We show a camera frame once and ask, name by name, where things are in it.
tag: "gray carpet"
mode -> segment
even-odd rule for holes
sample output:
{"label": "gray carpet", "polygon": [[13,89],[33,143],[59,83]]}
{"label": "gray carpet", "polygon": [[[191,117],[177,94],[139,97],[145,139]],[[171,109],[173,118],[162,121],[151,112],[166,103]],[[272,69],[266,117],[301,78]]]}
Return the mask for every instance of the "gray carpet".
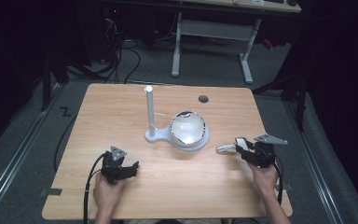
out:
{"label": "gray carpet", "polygon": [[[179,77],[171,77],[172,48],[171,42],[159,42],[154,47],[126,43],[126,47],[136,46],[141,56],[139,67],[129,78],[129,83],[152,82],[176,85],[227,86],[255,89],[272,81],[287,54],[290,46],[281,46],[267,50],[255,45],[249,64],[254,77],[252,86],[244,84],[238,56],[241,43],[227,43],[218,46],[213,44],[185,43],[182,51]],[[118,68],[118,82],[137,64],[135,53],[123,49]],[[53,158],[65,128],[78,112],[83,96],[90,83],[95,80],[71,76],[66,86],[57,91],[57,98],[46,114],[41,128],[34,136],[19,171],[0,202],[0,223],[81,223],[74,221],[48,221],[42,218],[41,212],[46,196],[41,196],[43,189],[49,189],[54,178]],[[11,158],[21,145],[27,131],[32,126],[42,106],[42,89],[38,85],[33,99],[28,102],[12,119],[9,127],[0,139],[0,176],[5,171]],[[288,146],[276,146],[278,156],[284,165],[284,182],[290,186],[288,195],[294,209],[290,217],[293,223],[331,223],[323,201],[315,187],[311,171],[307,164],[303,143],[298,135],[296,125],[288,108],[291,103],[283,103],[279,91],[268,91],[256,95],[256,103],[268,133],[288,140]],[[334,150],[327,141],[324,130],[313,110],[310,98],[307,99],[307,110],[304,116],[305,132],[308,144],[315,160],[324,175],[334,202],[342,217],[342,223],[358,223],[358,195],[351,181],[346,176],[342,165],[337,160]],[[64,151],[70,129],[64,136],[59,148],[58,159]],[[265,218],[257,218],[260,223],[267,223]]]}

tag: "desk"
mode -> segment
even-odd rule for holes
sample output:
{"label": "desk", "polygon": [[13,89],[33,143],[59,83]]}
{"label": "desk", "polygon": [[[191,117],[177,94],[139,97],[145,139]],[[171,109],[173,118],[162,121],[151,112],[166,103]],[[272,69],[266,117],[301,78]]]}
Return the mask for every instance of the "desk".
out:
{"label": "desk", "polygon": [[[258,5],[250,0],[240,0],[236,5],[233,4],[233,0],[183,0],[183,2],[218,5],[222,7],[246,7],[251,9],[281,12],[298,13],[301,11],[301,8],[298,5],[291,7],[286,2],[282,4],[265,2],[264,5]],[[179,76],[181,36],[197,35],[246,41],[247,45],[244,48],[243,53],[240,54],[240,62],[245,82],[247,84],[252,84],[253,79],[247,60],[251,52],[252,45],[254,44],[260,22],[260,19],[256,19],[255,24],[253,25],[234,25],[218,22],[182,20],[182,13],[179,13],[176,26],[176,45],[173,54],[172,76]]]}
{"label": "desk", "polygon": [[[202,115],[210,130],[205,147],[184,152],[166,142],[149,143],[145,86],[89,86],[43,209],[46,219],[81,219],[84,188],[92,164],[110,146],[127,151],[123,166],[139,161],[138,175],[126,181],[113,218],[264,217],[252,172],[235,151],[217,154],[217,146],[235,137],[265,133],[252,92],[244,88],[154,86],[158,128],[185,110]],[[199,102],[206,95],[209,102]],[[283,210],[292,207],[283,194]],[[97,207],[89,196],[89,217]]]}

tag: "cable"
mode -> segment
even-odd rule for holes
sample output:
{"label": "cable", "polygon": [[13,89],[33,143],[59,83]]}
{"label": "cable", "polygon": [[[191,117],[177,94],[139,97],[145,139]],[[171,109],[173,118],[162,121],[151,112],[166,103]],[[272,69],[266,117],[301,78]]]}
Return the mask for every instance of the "cable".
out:
{"label": "cable", "polygon": [[113,74],[115,71],[117,71],[117,67],[118,67],[118,64],[120,63],[120,61],[119,61],[119,59],[118,59],[118,57],[117,57],[116,54],[115,54],[115,61],[116,61],[117,63],[115,64],[115,67],[112,69],[112,71],[109,73],[109,75],[106,77],[104,83],[107,83],[107,82],[109,81],[109,78],[112,76],[112,74]]}
{"label": "cable", "polygon": [[58,57],[63,62],[65,62],[65,64],[72,65],[76,70],[80,71],[84,76],[89,76],[89,77],[96,78],[96,79],[106,79],[106,77],[100,76],[100,74],[108,72],[111,69],[115,69],[115,67],[117,66],[116,50],[118,48],[120,48],[120,45],[122,44],[120,39],[123,36],[123,34],[124,34],[123,31],[120,31],[115,36],[116,41],[111,46],[111,49],[109,51],[109,55],[107,56],[107,58],[111,58],[111,62],[110,62],[110,64],[108,66],[106,66],[105,68],[103,68],[103,69],[101,69],[99,71],[93,72],[93,71],[89,70],[87,67],[83,66],[82,64],[72,62],[71,60],[67,59],[63,55],[58,55]]}
{"label": "cable", "polygon": [[[120,48],[120,51],[118,52],[119,56],[118,56],[118,64],[120,64],[121,62],[121,51],[122,51],[122,48]],[[118,65],[117,65],[117,68],[116,68],[116,73],[115,73],[115,79],[114,79],[115,83],[118,84]]]}
{"label": "cable", "polygon": [[69,127],[74,123],[75,119],[77,118],[77,114],[72,118],[71,122],[66,126],[65,131],[63,131],[63,134],[61,135],[60,141],[58,142],[58,145],[56,147],[55,153],[54,153],[54,172],[57,173],[58,166],[57,166],[57,154],[58,150],[60,149],[60,145],[62,143],[63,138],[65,137],[66,132],[68,132]]}
{"label": "cable", "polygon": [[106,152],[104,154],[102,154],[97,159],[97,161],[94,162],[91,170],[89,171],[89,178],[87,179],[86,188],[84,190],[84,203],[83,203],[83,205],[84,205],[83,206],[83,223],[84,224],[88,224],[88,222],[89,222],[88,212],[89,212],[90,181],[91,181],[92,176],[97,173],[97,172],[94,173],[95,166],[97,165],[98,161],[100,161],[105,156],[105,154],[106,154]]}
{"label": "cable", "polygon": [[[264,154],[267,158],[269,157],[264,150],[260,149],[260,151],[263,152],[263,154]],[[278,159],[278,161],[280,162],[281,167],[282,167],[282,170],[281,170],[281,171],[279,170],[279,167],[278,167],[278,165],[277,165],[277,163],[276,163],[275,161],[270,160],[270,163],[272,163],[272,165],[275,167],[275,170],[276,170],[277,173],[278,173],[278,177],[279,177],[279,187],[278,187],[278,198],[277,198],[277,200],[278,200],[278,203],[279,203],[279,204],[282,204],[282,192],[283,192],[283,163],[282,163],[281,159],[280,159],[277,155],[275,155],[275,158]]]}
{"label": "cable", "polygon": [[171,26],[170,31],[165,36],[163,36],[162,38],[155,39],[155,42],[160,41],[160,40],[169,39],[169,38],[172,38],[172,37],[176,36],[176,35],[169,36],[172,33],[173,27],[175,26],[176,18],[177,18],[177,12],[175,12],[175,15],[173,17],[173,22],[172,22],[172,26]]}
{"label": "cable", "polygon": [[170,47],[170,46],[173,46],[173,45],[176,44],[175,40],[172,40],[171,43],[169,43],[169,44],[161,44],[160,42],[163,42],[163,41],[167,41],[167,42],[168,42],[168,40],[170,40],[171,38],[174,38],[174,37],[175,37],[175,35],[170,36],[170,37],[168,37],[168,38],[165,38],[165,39],[163,39],[163,40],[156,41],[155,44],[157,44],[157,45],[159,45],[159,46],[162,46],[162,47]]}
{"label": "cable", "polygon": [[101,171],[101,169],[95,171],[94,173],[92,173],[92,176],[94,176],[95,174],[97,174],[97,173],[100,172],[100,171]]}
{"label": "cable", "polygon": [[283,192],[283,164],[282,164],[282,161],[281,159],[275,155],[275,158],[278,159],[278,161],[280,162],[281,164],[281,171],[279,170],[278,168],[278,165],[274,162],[274,167],[275,169],[277,170],[277,173],[278,173],[278,177],[279,177],[279,188],[278,188],[278,203],[279,204],[282,204],[282,192]]}
{"label": "cable", "polygon": [[200,47],[202,47],[203,46],[203,44],[204,44],[204,38],[202,38],[201,39],[201,41],[200,41],[200,44],[198,45],[198,46],[196,46],[195,48],[193,48],[193,49],[189,49],[189,48],[186,48],[183,44],[181,44],[181,48],[182,49],[187,49],[187,50],[196,50],[196,49],[199,49]]}
{"label": "cable", "polygon": [[227,40],[226,43],[219,43],[219,42],[216,42],[216,41],[212,41],[214,40],[215,38],[206,38],[204,41],[205,43],[207,44],[211,44],[211,45],[217,45],[217,46],[227,46],[229,44],[235,44],[238,42],[238,40],[234,40],[234,39],[230,39],[230,40]]}
{"label": "cable", "polygon": [[138,63],[136,64],[136,66],[132,69],[132,71],[130,71],[130,73],[126,76],[126,78],[124,79],[124,84],[127,84],[127,80],[129,79],[130,75],[132,75],[132,73],[138,68],[139,64],[141,63],[141,56],[139,55],[139,53],[137,53],[135,50],[133,49],[128,49],[130,51],[132,51],[133,53],[135,53],[138,56]]}

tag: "white table leg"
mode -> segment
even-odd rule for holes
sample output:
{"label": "white table leg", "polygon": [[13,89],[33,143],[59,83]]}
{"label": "white table leg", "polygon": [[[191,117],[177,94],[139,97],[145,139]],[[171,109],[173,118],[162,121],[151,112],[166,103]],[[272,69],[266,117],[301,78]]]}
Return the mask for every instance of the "white table leg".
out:
{"label": "white table leg", "polygon": [[175,52],[173,53],[173,63],[172,63],[172,76],[179,76],[179,66],[180,66],[180,37],[182,34],[182,12],[178,12],[178,22],[176,28],[176,46]]}
{"label": "white table leg", "polygon": [[246,84],[253,83],[252,74],[251,74],[251,71],[249,69],[249,64],[248,64],[248,56],[249,56],[249,53],[251,52],[252,45],[255,42],[255,36],[257,35],[257,31],[258,31],[258,27],[260,26],[260,22],[261,22],[260,19],[255,21],[255,26],[253,27],[253,29],[251,31],[251,34],[250,34],[250,37],[248,40],[248,45],[246,46],[245,52],[240,54],[242,72],[243,72],[243,75],[245,76]]}

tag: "hand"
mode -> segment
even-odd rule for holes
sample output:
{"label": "hand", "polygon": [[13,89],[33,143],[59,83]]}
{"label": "hand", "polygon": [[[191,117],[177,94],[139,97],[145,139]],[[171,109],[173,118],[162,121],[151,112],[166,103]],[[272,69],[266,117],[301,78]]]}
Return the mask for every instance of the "hand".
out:
{"label": "hand", "polygon": [[275,185],[278,180],[278,173],[275,167],[271,164],[267,168],[258,168],[257,166],[248,162],[254,174],[254,182],[257,189],[262,195],[271,193],[274,194]]}
{"label": "hand", "polygon": [[248,162],[254,174],[254,182],[263,200],[268,221],[271,224],[290,224],[289,218],[284,213],[281,205],[275,197],[275,185],[278,180],[278,172],[274,165],[267,168],[258,168]]}
{"label": "hand", "polygon": [[95,223],[110,223],[112,213],[121,196],[125,179],[119,180],[115,185],[109,184],[106,177],[98,173],[95,180],[94,199],[98,206]]}

